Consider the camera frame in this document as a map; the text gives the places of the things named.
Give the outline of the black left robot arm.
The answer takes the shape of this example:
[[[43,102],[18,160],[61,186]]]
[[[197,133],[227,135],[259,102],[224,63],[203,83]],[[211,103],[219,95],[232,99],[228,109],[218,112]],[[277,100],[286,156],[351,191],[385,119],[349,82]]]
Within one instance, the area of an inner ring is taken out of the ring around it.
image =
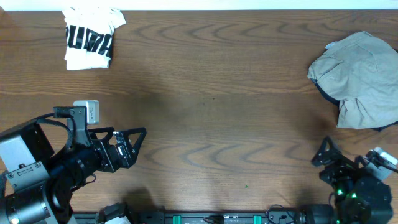
[[[33,119],[1,134],[2,180],[14,192],[1,199],[1,223],[85,223],[70,201],[96,172],[132,167],[147,131],[88,129],[85,118],[67,123]]]

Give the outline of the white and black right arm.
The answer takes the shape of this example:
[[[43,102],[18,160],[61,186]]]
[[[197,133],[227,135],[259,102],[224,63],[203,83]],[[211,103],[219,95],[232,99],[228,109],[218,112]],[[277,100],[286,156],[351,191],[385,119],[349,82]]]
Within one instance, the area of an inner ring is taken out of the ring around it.
[[[392,193],[384,180],[397,172],[397,158],[380,147],[352,161],[326,136],[311,163],[323,166],[320,180],[333,188],[334,205],[303,207],[295,223],[388,223],[394,216]]]

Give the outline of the white t-shirt with black print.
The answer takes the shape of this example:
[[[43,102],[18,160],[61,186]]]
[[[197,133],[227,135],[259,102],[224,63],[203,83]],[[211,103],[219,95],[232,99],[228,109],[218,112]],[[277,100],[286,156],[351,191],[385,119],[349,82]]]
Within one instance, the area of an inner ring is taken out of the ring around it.
[[[66,22],[67,70],[108,68],[114,31],[126,23],[123,13],[109,7],[70,7],[62,13]]]

